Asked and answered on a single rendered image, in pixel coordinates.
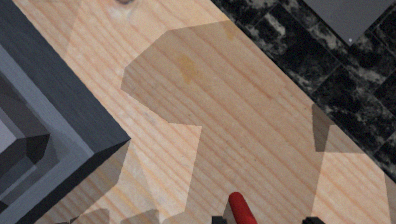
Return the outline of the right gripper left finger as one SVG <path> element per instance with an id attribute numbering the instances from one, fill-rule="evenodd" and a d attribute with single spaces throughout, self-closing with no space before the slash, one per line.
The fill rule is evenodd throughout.
<path id="1" fill-rule="evenodd" d="M 227 224 L 227 220 L 222 216 L 212 216 L 212 224 Z"/>

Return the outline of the red cylindrical peg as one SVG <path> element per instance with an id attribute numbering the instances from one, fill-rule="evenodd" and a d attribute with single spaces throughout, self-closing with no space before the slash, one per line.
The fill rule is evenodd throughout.
<path id="1" fill-rule="evenodd" d="M 228 201 L 236 224 L 258 224 L 241 193 L 231 193 Z"/>

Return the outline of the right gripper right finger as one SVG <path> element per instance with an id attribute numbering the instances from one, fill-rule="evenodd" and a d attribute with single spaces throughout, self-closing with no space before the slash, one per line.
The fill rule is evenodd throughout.
<path id="1" fill-rule="evenodd" d="M 306 217 L 305 220 L 302 220 L 302 224 L 325 224 L 318 217 Z"/>

